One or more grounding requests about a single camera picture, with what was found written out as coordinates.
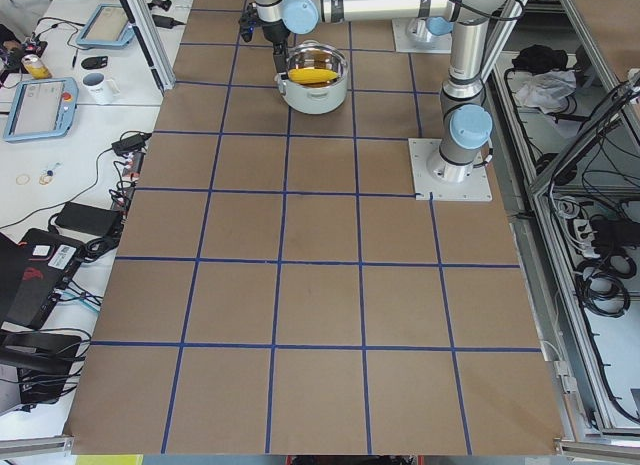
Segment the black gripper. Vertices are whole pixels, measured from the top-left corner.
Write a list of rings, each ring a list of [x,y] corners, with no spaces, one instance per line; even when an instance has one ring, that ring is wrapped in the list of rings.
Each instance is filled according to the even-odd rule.
[[[286,75],[288,71],[288,38],[290,31],[283,22],[264,22],[264,38],[273,45],[273,61],[276,73]]]

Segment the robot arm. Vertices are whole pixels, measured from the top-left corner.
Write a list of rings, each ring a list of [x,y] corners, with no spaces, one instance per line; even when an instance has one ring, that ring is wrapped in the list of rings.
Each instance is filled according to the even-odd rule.
[[[440,182],[461,183],[476,169],[476,156],[492,131],[480,99],[489,22],[516,21],[523,10],[521,0],[253,0],[241,15],[239,33],[249,42],[254,30],[262,29],[273,46],[277,73],[287,77],[290,34],[308,34],[320,23],[443,19],[452,27],[448,77],[441,88],[445,133],[426,166]]]

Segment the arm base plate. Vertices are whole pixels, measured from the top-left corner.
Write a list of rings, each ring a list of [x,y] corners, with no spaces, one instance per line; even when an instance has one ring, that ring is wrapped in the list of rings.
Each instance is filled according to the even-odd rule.
[[[440,154],[440,139],[408,140],[414,196],[422,201],[491,202],[492,192],[485,166],[477,152],[467,165],[452,165]]]
[[[441,17],[394,19],[392,29],[397,52],[451,52],[453,24]]]

